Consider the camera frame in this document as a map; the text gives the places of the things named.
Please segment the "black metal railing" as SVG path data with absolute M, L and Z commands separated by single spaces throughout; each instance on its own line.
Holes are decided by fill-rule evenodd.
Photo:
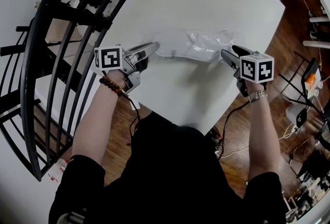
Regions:
M 73 122 L 80 121 L 91 90 L 86 79 L 94 53 L 79 73 L 83 51 L 93 33 L 93 48 L 100 46 L 126 1 L 103 0 L 93 8 L 88 0 L 42 0 L 30 25 L 17 27 L 18 43 L 0 48 L 1 56 L 23 56 L 17 90 L 0 97 L 0 132 L 37 180 L 73 143 Z M 53 19 L 70 24 L 61 42 L 48 44 Z M 79 41 L 70 40 L 75 26 Z

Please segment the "plastic bottle red cap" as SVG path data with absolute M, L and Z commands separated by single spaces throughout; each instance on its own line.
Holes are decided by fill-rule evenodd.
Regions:
M 68 161 L 64 159 L 59 159 L 56 163 L 59 167 L 59 170 L 63 173 L 67 168 Z

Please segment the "person's right forearm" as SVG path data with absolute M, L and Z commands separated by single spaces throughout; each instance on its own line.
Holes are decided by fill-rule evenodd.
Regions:
M 250 113 L 248 180 L 268 172 L 278 173 L 281 158 L 278 135 L 267 98 L 251 101 Z

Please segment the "person's black shirt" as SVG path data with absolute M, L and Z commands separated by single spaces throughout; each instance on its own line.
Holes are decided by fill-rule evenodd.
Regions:
M 71 213 L 84 224 L 187 221 L 286 224 L 276 173 L 248 182 L 244 197 L 229 186 L 211 141 L 152 113 L 137 125 L 121 176 L 108 185 L 105 170 L 85 156 L 68 163 L 48 223 Z

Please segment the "person's left forearm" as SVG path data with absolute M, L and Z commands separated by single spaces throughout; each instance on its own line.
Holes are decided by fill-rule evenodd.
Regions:
M 75 132 L 72 155 L 86 156 L 102 164 L 117 101 L 118 95 L 100 84 Z

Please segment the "black folding stand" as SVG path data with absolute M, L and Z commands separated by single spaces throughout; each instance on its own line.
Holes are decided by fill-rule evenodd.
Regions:
M 278 76 L 281 77 L 281 79 L 283 79 L 284 81 L 286 81 L 287 85 L 282 89 L 280 94 L 283 94 L 284 91 L 286 90 L 287 87 L 291 87 L 293 88 L 298 94 L 299 94 L 299 98 L 298 99 L 293 99 L 290 98 L 286 95 L 284 95 L 284 97 L 290 101 L 293 102 L 295 104 L 301 104 L 304 105 L 306 107 L 311 107 L 313 108 L 321 117 L 323 120 L 325 120 L 326 122 L 330 122 L 330 118 L 327 118 L 324 114 L 324 112 L 322 112 L 320 109 L 318 109 L 316 107 L 316 105 L 307 97 L 308 96 L 308 92 L 307 92 L 307 88 L 306 88 L 306 81 L 309 78 L 309 76 L 311 74 L 315 74 L 317 72 L 321 71 L 319 70 L 319 63 L 317 61 L 316 58 L 312 58 L 311 60 L 307 60 L 305 57 L 303 57 L 302 55 L 300 55 L 297 52 L 294 52 L 297 56 L 299 56 L 303 61 L 301 62 L 301 64 L 299 65 L 299 67 L 296 69 L 296 71 L 294 72 L 294 74 L 290 77 L 290 79 L 287 79 L 285 76 L 283 76 L 282 74 L 279 74 Z M 298 74 L 299 68 L 303 65 L 304 62 L 308 63 L 307 68 L 305 69 L 304 73 L 301 76 L 301 89 L 298 89 L 293 83 L 292 80 L 294 79 L 294 77 Z

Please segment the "beige wooden desk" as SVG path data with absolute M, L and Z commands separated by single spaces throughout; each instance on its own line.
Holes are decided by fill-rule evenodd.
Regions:
M 65 35 L 65 32 L 66 32 L 69 24 L 70 24 L 69 21 L 53 19 L 49 26 L 49 29 L 48 29 L 48 32 L 47 32 L 47 35 L 45 38 L 46 43 L 50 44 L 50 43 L 61 42 L 63 40 L 63 37 Z M 77 26 L 75 26 L 70 40 L 79 41 L 81 39 L 82 39 L 82 36 L 79 33 Z

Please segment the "silver wristwatch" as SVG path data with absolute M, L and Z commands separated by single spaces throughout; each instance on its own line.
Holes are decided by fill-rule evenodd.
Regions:
M 261 98 L 267 98 L 268 95 L 265 90 L 258 90 L 249 95 L 249 101 L 250 102 L 255 102 Z

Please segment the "white bin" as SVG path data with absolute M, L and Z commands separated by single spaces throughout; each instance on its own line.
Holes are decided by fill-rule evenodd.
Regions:
M 299 103 L 291 104 L 286 109 L 286 117 L 298 128 L 301 127 L 307 120 L 306 106 Z

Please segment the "black floor power strip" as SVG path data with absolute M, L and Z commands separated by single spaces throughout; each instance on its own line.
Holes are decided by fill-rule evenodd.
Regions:
M 215 150 L 218 151 L 219 148 L 222 146 L 222 136 L 218 130 L 218 128 L 216 126 L 213 126 L 211 129 L 210 129 L 210 135 L 211 135 L 211 138 L 212 140 L 214 141 L 214 144 L 215 144 Z

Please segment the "dark equipment pile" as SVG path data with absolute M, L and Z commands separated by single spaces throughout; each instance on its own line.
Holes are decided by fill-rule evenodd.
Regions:
M 300 220 L 330 192 L 330 160 L 314 151 L 302 162 L 296 176 L 300 187 L 290 197 L 284 197 L 287 224 Z

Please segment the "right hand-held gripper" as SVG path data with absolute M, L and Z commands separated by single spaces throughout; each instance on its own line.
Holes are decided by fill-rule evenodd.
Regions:
M 274 79 L 273 57 L 238 45 L 233 45 L 232 51 L 234 54 L 222 49 L 221 57 L 231 68 L 238 68 L 234 77 L 243 97 L 248 97 L 246 81 L 262 84 L 265 89 L 267 82 Z

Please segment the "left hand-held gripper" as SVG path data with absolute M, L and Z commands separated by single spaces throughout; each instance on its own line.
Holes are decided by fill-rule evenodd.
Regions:
M 124 50 L 121 45 L 97 47 L 91 70 L 97 75 L 107 74 L 111 70 L 119 70 L 124 74 L 125 93 L 131 92 L 140 85 L 140 74 L 144 63 L 159 48 L 158 42 L 150 42 Z

